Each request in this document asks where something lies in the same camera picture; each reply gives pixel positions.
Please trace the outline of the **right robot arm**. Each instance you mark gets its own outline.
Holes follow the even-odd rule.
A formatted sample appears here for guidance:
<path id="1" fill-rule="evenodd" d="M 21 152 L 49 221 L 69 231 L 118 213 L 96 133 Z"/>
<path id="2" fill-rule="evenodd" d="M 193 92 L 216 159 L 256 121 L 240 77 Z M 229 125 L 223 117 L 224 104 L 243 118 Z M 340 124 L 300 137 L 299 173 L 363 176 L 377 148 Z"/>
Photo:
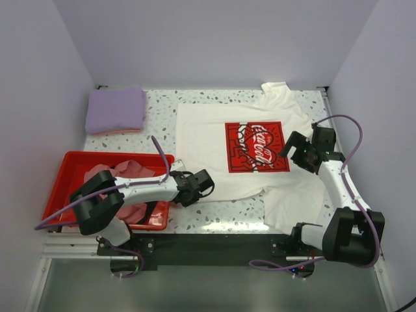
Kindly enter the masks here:
<path id="1" fill-rule="evenodd" d="M 335 143 L 334 129 L 314 124 L 311 137 L 294 131 L 280 152 L 285 157 L 293 149 L 293 163 L 319 177 L 335 207 L 328 225 L 298 223 L 287 242 L 296 255 L 314 247 L 327 261 L 368 268 L 380 255 L 385 218 L 362 200 Z"/>

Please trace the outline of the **white t-shirt red print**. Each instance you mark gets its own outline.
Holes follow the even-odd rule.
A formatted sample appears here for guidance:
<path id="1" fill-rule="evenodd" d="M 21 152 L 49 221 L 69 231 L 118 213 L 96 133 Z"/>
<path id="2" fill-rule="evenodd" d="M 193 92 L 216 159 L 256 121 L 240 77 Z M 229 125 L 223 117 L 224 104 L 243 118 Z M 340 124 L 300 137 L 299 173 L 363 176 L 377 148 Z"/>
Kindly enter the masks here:
<path id="1" fill-rule="evenodd" d="M 263 195 L 265 224 L 288 234 L 316 223 L 324 205 L 319 177 L 280 155 L 292 132 L 309 136 L 311 118 L 285 83 L 265 83 L 255 103 L 181 103 L 175 156 L 214 181 L 210 202 Z"/>

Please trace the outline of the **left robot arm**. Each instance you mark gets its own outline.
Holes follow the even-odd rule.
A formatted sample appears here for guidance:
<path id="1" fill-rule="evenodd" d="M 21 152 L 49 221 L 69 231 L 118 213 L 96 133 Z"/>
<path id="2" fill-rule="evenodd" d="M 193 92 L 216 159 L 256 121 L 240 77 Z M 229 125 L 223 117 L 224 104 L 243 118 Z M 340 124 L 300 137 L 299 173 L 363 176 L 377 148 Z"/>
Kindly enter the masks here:
<path id="1" fill-rule="evenodd" d="M 134 238 L 127 222 L 117 212 L 127 206 L 149 202 L 174 202 L 188 207 L 215 189 L 215 182 L 207 170 L 193 174 L 171 171 L 147 178 L 114 177 L 101 171 L 79 187 L 71 196 L 77 226 L 84 236 L 99 235 L 111 243 L 120 255 L 130 254 Z"/>

